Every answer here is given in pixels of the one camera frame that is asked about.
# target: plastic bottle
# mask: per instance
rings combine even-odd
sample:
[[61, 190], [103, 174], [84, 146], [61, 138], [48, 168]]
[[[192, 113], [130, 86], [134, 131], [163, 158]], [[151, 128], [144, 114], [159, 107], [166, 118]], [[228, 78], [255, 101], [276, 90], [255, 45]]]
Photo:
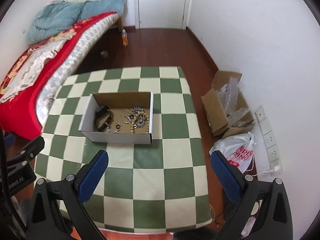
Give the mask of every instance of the plastic bottle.
[[123, 46], [128, 46], [128, 35], [125, 29], [122, 30], [122, 41], [123, 41]]

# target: door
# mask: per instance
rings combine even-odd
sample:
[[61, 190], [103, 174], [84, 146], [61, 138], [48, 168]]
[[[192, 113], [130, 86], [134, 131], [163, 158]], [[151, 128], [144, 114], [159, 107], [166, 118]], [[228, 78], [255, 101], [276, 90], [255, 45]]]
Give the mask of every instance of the door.
[[182, 29], [186, 0], [139, 0], [140, 28]]

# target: checkered tablecloth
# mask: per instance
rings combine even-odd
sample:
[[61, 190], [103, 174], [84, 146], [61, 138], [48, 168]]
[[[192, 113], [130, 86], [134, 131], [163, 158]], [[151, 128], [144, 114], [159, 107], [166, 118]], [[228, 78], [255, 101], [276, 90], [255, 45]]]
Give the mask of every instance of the checkered tablecloth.
[[[90, 93], [154, 93], [151, 145], [95, 143], [78, 131]], [[189, 85], [179, 67], [130, 67], [70, 76], [56, 94], [35, 172], [76, 174], [100, 149], [109, 165], [84, 207], [99, 228], [165, 233], [209, 224], [204, 153]], [[63, 215], [67, 215], [60, 202]]]

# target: cardboard box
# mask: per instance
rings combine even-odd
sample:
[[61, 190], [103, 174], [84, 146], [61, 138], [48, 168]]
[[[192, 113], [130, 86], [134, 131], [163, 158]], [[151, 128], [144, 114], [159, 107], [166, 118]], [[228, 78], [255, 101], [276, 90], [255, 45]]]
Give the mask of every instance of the cardboard box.
[[[111, 130], [117, 123], [121, 124], [121, 130], [117, 133], [98, 132], [95, 128], [95, 111], [99, 106], [108, 106], [113, 113]], [[127, 113], [131, 114], [131, 108], [141, 106], [149, 115], [149, 133], [147, 126], [135, 129], [135, 134], [130, 133], [131, 126], [123, 121]], [[93, 93], [90, 94], [84, 114], [79, 125], [82, 132], [92, 142], [123, 143], [123, 144], [151, 144], [152, 142], [152, 116], [153, 93], [151, 92], [120, 92], [120, 93]]]
[[[202, 103], [204, 105], [204, 110], [207, 115], [208, 123], [213, 135], [223, 135], [223, 138], [231, 135], [247, 133], [254, 127], [254, 124], [251, 124], [248, 127], [231, 127], [231, 125], [228, 123], [227, 116], [224, 112], [223, 106], [221, 105], [217, 97], [216, 91], [220, 90], [225, 84], [229, 82], [230, 76], [236, 77], [238, 78], [238, 80], [240, 80], [242, 74], [236, 72], [218, 71], [213, 78], [211, 89], [201, 97]], [[239, 92], [236, 110], [239, 110], [241, 107], [249, 108], [242, 93]], [[251, 120], [253, 120], [251, 112], [247, 113], [243, 118], [240, 119], [240, 121], [242, 122], [249, 122]]]

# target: blue blanket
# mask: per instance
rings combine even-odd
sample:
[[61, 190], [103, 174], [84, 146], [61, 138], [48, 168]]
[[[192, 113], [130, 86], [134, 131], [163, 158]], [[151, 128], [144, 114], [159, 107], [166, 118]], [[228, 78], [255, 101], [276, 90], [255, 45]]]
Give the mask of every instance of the blue blanket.
[[28, 31], [29, 44], [43, 41], [63, 30], [70, 29], [75, 22], [104, 12], [116, 11], [120, 16], [126, 0], [97, 0], [71, 3], [59, 1], [49, 4], [39, 12]]

